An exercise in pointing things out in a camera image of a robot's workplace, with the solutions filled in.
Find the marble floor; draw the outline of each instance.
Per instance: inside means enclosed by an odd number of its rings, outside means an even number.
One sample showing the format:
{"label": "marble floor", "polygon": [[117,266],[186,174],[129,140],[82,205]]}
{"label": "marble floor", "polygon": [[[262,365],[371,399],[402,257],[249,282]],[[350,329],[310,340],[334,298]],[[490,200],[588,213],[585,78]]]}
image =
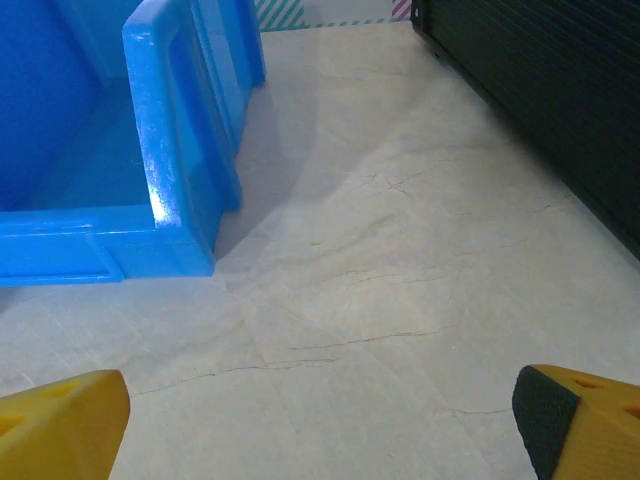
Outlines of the marble floor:
{"label": "marble floor", "polygon": [[640,268],[408,23],[264,35],[212,278],[0,290],[0,395],[118,368],[125,479],[533,479],[510,398],[640,383]]}

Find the blue plastic bin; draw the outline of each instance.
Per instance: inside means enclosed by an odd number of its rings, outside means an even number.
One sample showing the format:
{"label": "blue plastic bin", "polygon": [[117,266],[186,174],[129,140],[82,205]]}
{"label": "blue plastic bin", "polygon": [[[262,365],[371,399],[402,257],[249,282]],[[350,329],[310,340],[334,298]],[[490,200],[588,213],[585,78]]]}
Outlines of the blue plastic bin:
{"label": "blue plastic bin", "polygon": [[253,1],[21,0],[0,31],[0,285],[210,275]]}

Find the black panel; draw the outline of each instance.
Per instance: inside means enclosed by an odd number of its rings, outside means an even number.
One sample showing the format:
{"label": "black panel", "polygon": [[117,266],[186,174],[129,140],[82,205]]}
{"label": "black panel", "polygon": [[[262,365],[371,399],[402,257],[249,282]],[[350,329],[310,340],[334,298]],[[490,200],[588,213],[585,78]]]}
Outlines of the black panel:
{"label": "black panel", "polygon": [[435,42],[640,240],[640,3],[414,0]]}

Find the yellow object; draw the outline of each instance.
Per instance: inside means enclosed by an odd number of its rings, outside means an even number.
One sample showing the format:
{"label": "yellow object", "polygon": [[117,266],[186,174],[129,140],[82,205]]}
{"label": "yellow object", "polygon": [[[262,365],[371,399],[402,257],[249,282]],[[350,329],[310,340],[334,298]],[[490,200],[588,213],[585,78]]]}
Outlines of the yellow object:
{"label": "yellow object", "polygon": [[640,478],[640,387],[560,367],[534,367],[581,397],[553,480]]}
{"label": "yellow object", "polygon": [[106,480],[128,420],[118,371],[0,398],[0,479]]}

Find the black rubber pad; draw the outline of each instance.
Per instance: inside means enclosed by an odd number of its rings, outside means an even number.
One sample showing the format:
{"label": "black rubber pad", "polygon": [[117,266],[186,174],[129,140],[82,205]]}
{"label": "black rubber pad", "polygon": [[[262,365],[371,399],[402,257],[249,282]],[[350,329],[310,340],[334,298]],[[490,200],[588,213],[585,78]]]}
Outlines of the black rubber pad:
{"label": "black rubber pad", "polygon": [[513,392],[513,414],[540,480],[552,480],[580,397],[533,367],[524,367]]}

